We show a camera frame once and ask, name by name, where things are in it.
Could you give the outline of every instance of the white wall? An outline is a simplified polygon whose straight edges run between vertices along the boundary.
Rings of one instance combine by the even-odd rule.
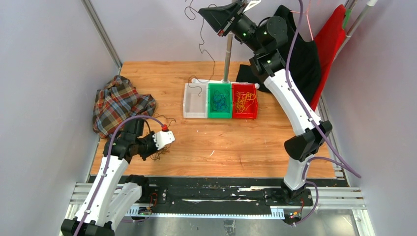
[[[200,54],[200,28],[203,18],[197,15],[190,21],[184,15],[184,8],[190,0],[92,0],[112,44],[122,61],[146,60],[210,60]],[[227,5],[231,0],[194,0],[192,6],[198,10],[211,3]],[[313,35],[324,25],[333,10],[345,0],[312,0],[310,20]],[[299,11],[297,0],[262,0],[249,10],[247,15],[256,23],[275,13],[279,5]],[[310,41],[307,21],[303,22],[301,35]],[[203,38],[207,49],[215,60],[224,60],[226,37],[219,37],[205,22]],[[252,57],[252,51],[234,41],[232,60],[245,61]]]
[[[117,69],[81,1],[0,0],[0,235],[56,236]]]
[[[357,6],[355,14],[363,7]],[[415,235],[417,1],[379,0],[334,62],[325,100],[378,236]]]

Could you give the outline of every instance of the plaid cloth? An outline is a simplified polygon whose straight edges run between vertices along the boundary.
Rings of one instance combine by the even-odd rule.
[[[139,95],[129,79],[115,76],[104,89],[97,91],[93,130],[106,138],[125,119],[135,115],[152,116],[155,109],[156,101],[150,94]]]

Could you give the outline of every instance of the red fabric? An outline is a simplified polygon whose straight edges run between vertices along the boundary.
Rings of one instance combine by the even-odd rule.
[[[338,6],[314,39],[322,74],[319,86],[310,102],[310,107],[314,110],[319,103],[320,94],[325,86],[337,50],[339,50],[346,38],[345,30],[342,28],[345,13],[345,7],[343,5]]]

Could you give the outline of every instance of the plastic tray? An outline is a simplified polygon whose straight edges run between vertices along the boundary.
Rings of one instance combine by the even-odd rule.
[[[231,84],[208,85],[208,118],[232,118],[233,94]]]
[[[185,84],[182,112],[184,118],[207,118],[207,84]]]
[[[258,115],[258,100],[248,101],[245,103],[245,111],[238,113],[236,110],[236,103],[238,101],[239,93],[253,93],[256,95],[256,89],[254,84],[232,84],[233,93],[233,118],[240,119],[256,119]]]

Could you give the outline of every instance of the wooden tabletop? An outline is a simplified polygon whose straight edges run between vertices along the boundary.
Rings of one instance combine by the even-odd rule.
[[[232,62],[229,78],[236,79],[239,65]],[[208,79],[213,70],[209,61],[193,62],[125,62],[121,75],[130,79],[139,94],[151,94],[157,101],[156,113],[175,118],[170,130],[176,138],[160,160],[143,161],[134,156],[124,175],[200,176],[200,177],[284,177],[289,156],[284,142],[294,136],[284,111],[273,95],[256,92],[258,118],[252,119],[184,119],[182,103],[184,84],[191,75]],[[223,78],[224,63],[216,62],[213,80]],[[162,122],[168,119],[159,117]],[[151,129],[160,125],[150,120]],[[91,174],[98,173],[106,140],[101,140]],[[329,157],[326,146],[317,156]],[[334,178],[326,161],[314,161],[310,178]]]

